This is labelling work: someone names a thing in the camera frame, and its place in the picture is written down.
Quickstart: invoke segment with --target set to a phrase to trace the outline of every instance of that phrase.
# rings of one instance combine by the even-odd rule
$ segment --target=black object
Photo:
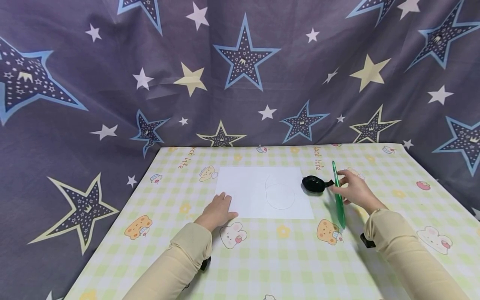
[[[334,185],[333,180],[330,180],[329,182],[325,182],[313,175],[304,177],[301,183],[303,184],[305,189],[309,192],[323,192],[325,191],[326,187]]]
[[[200,270],[202,271],[205,271],[208,267],[208,265],[210,264],[210,261],[212,260],[212,257],[210,256],[209,258],[205,259],[203,262],[202,262],[202,266],[200,267]]]
[[[365,233],[360,234],[360,239],[367,248],[375,248],[377,246],[372,240],[367,240],[367,238],[365,237]]]

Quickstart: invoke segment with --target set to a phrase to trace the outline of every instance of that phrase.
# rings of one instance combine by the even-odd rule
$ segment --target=beige sleeve
[[[378,252],[391,265],[412,300],[468,300],[456,281],[420,243],[401,214],[374,212],[364,227]]]
[[[171,240],[170,246],[145,271],[123,300],[173,300],[197,274],[212,252],[212,234],[189,223]]]

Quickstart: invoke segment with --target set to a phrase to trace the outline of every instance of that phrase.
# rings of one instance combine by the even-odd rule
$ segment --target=drawn circle
[[[295,193],[285,184],[274,184],[266,188],[267,202],[275,209],[288,209],[295,202]]]

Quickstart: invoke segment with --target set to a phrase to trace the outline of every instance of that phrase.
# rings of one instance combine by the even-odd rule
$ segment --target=white star
[[[188,120],[188,119],[184,119],[183,117],[181,117],[181,121],[179,121],[179,122],[180,122],[181,125],[183,126],[183,125],[185,125],[185,124],[188,124],[188,123],[187,123],[187,120]]]
[[[86,34],[88,35],[91,35],[92,36],[92,41],[95,43],[95,40],[96,39],[102,39],[100,37],[100,35],[98,34],[98,31],[100,30],[100,28],[94,28],[91,24],[90,24],[90,30],[87,30],[85,31]]]
[[[195,88],[201,88],[205,91],[207,90],[204,83],[200,80],[200,77],[202,77],[202,73],[204,72],[204,68],[192,72],[183,64],[183,62],[181,62],[181,68],[183,69],[183,77],[175,81],[174,84],[186,86],[188,88],[188,94],[190,97],[195,91]]]
[[[345,119],[345,117],[340,115],[340,117],[337,118],[337,120],[338,120],[337,123],[339,123],[339,122],[343,123],[343,119]]]
[[[276,109],[270,109],[267,105],[265,110],[260,110],[259,113],[262,114],[262,121],[265,120],[266,118],[271,118],[273,119],[273,113],[276,111]]]
[[[198,31],[198,28],[200,28],[201,24],[205,24],[209,26],[208,21],[205,18],[206,12],[207,12],[207,7],[199,10],[195,2],[193,2],[193,13],[189,14],[187,18],[195,21],[195,25],[197,26],[197,31]]]
[[[328,74],[328,77],[327,79],[325,79],[324,83],[330,83],[330,80],[333,78],[333,76],[337,75],[338,74],[338,68],[333,72],[333,73],[329,73]]]
[[[365,58],[365,63],[363,65],[363,69],[350,75],[352,77],[361,79],[359,92],[361,92],[370,82],[376,82],[379,84],[385,83],[383,78],[380,75],[380,71],[390,60],[391,59],[387,59],[375,64],[370,59],[370,56],[368,56],[367,54],[367,57]]]
[[[473,213],[475,214],[475,218],[480,221],[480,210],[476,210],[475,208],[473,208]]]
[[[403,141],[403,146],[404,146],[406,149],[410,150],[410,147],[413,146],[412,140]]]
[[[91,133],[92,134],[98,134],[100,136],[100,140],[102,140],[106,136],[117,136],[115,134],[115,130],[117,130],[117,126],[118,125],[115,125],[112,128],[108,128],[107,126],[102,124],[102,130],[94,131],[94,132],[91,132]]]
[[[131,185],[133,188],[133,185],[137,183],[137,181],[135,180],[135,175],[133,177],[130,177],[130,176],[127,176],[127,177],[128,177],[127,185]]]
[[[53,300],[52,291],[50,291],[50,293],[48,293],[48,296],[47,296],[46,300]]]
[[[140,74],[138,75],[135,75],[133,74],[133,76],[135,77],[135,79],[137,80],[137,90],[143,86],[144,88],[146,88],[147,90],[150,90],[150,88],[148,87],[148,83],[153,80],[153,77],[148,77],[148,76],[145,76],[145,72],[144,72],[144,69],[142,68],[140,70]]]
[[[428,101],[428,103],[432,103],[432,102],[435,102],[435,101],[438,101],[440,102],[442,105],[445,105],[445,98],[447,98],[448,96],[451,96],[453,95],[454,93],[449,93],[449,92],[446,92],[445,91],[445,85],[443,85],[439,90],[438,92],[428,92],[432,98],[430,99],[430,101]]]
[[[402,15],[400,20],[403,19],[409,12],[420,12],[419,3],[420,0],[406,0],[402,4],[398,5],[397,8],[402,10]]]
[[[306,36],[308,36],[308,42],[310,43],[311,41],[317,41],[317,35],[320,31],[314,31],[312,27],[312,31],[310,33],[307,33]]]

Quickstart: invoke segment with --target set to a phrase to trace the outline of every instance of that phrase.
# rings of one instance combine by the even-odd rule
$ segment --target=wrist
[[[374,200],[370,201],[363,209],[367,212],[367,214],[371,215],[376,210],[379,209],[388,209],[380,200],[375,198]]]
[[[208,216],[204,216],[204,215],[200,215],[195,220],[194,223],[204,227],[205,229],[207,229],[210,232],[213,232],[215,230],[215,228],[217,228],[217,225],[214,224]]]

